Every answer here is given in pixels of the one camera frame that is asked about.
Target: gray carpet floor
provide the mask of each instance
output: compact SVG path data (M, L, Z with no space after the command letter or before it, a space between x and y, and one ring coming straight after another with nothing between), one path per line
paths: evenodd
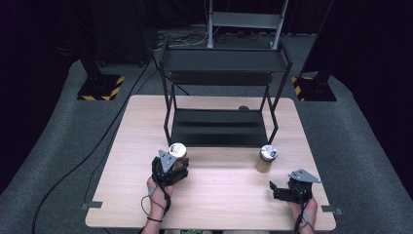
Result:
M294 62L289 77L296 76L315 36L283 36L282 40ZM226 40L215 47L268 48L269 41L269 36L260 36L256 41ZM33 219L36 233L137 232L90 228L85 224L87 211L80 207L94 195L129 96L161 95L161 79L153 61L146 69L137 65L100 69L125 76L120 93L110 101L77 100L87 74L80 61L72 65L47 128L0 197L0 233L30 233ZM294 100L330 205L345 213L336 216L337 227L331 233L413 233L413 202L352 93L334 77L329 85L335 102L299 101L290 80L282 98ZM261 95L233 87L184 89L198 96Z

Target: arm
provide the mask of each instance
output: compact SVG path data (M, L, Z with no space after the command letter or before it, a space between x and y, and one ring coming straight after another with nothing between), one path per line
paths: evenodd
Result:
M152 179L152 177L149 177L146 181L148 190L151 190L154 185L154 180ZM167 191L169 196L172 196L173 186L165 187L165 190ZM142 230L142 234L159 233L159 230L161 229L161 221L164 217L164 208L166 206L167 201L165 200L164 192L157 186L155 191L151 195L151 212L149 213L145 227Z
M294 221L297 220L297 217L301 213L300 205L296 203L292 203L292 202L287 202L287 204L289 205L289 208L291 209L292 218L294 219ZM316 225L318 207L319 205L317 204L314 198L308 201L307 206L304 209L304 214L306 214L308 217L308 223L306 223L303 218L299 226L300 234L314 234L315 233L314 228Z

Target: light wood table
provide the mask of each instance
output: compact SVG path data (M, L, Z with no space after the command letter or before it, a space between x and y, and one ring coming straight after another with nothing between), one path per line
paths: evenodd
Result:
M179 107L259 107L261 97L177 97ZM166 104L163 96L131 97L121 126L94 194L101 208L90 208L90 227L142 227L146 214L141 198L147 195L146 180L160 149L168 151L164 132ZM263 116L267 134L274 126L269 110ZM275 200L271 180L286 188L288 175L304 169L319 178L309 144L291 99L281 98L276 109L279 130L273 141L279 157L267 174L254 164L260 148L188 147L189 175L176 184L172 205L162 228L196 230L292 230L288 204ZM335 219L320 206L328 206L322 183L313 184L319 203L316 230L332 230ZM143 207L149 211L149 200Z

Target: hazard striped base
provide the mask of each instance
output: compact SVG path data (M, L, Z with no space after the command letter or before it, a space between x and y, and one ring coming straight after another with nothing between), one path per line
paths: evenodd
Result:
M113 100L121 89L125 77L102 75L98 82L87 80L78 93L81 100Z
M292 77L295 94L302 101L336 101L337 98L331 91L328 84L324 84L322 89L317 81L311 77Z

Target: black metal frame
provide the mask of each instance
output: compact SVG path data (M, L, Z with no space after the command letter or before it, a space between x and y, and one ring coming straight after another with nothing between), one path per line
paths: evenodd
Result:
M169 53L174 52L175 55L168 58ZM252 70L245 69L220 69L212 67L211 69L197 70L192 69L192 66L186 67L176 67L173 65L168 65L168 62L174 63L168 59L173 59L179 55L179 59L188 59L182 55L188 55L192 53L198 54L198 58L203 59L211 55L211 53L225 53L225 55L231 55L231 53L257 53L257 55L267 56L277 56L277 59L282 59L282 63L278 61L279 68L271 67L271 60L268 63L268 67L263 67ZM164 124L164 130L167 136L168 144L173 144L173 141L178 141L184 143L188 146L243 146L243 147L255 147L262 146L264 144L271 144L277 130L279 128L277 123L277 118L275 115L275 110L278 101L282 94L282 89L285 85L286 78L292 66L292 61L289 56L288 51L280 42L280 49L276 50L220 50L220 49L170 49L168 44L168 39L164 41L164 47L161 51L159 66L161 69L162 84L164 88L165 101L167 105L167 115ZM275 96L273 102L271 102L270 97L270 86L274 79L276 72L283 72L281 84L279 86L278 92ZM207 77L212 77L212 80L202 79L203 75ZM226 79L227 77L237 77L235 79ZM170 81L170 95L167 88L167 79ZM179 85L219 85L219 86L265 86L265 92L261 105L259 109L250 110L216 110L216 109L188 109L188 108L178 108L176 96L175 96L175 86ZM265 102L268 102L270 113L273 119L274 129L270 135L267 137L264 121L262 117L262 110L264 108ZM174 119L171 134L169 134L169 117L172 109L174 108ZM228 121L228 116L231 116L234 120ZM226 120L221 120L214 122L217 118L226 118ZM210 129L223 130L221 135L210 136ZM200 133L198 135L197 131L206 131L205 133Z

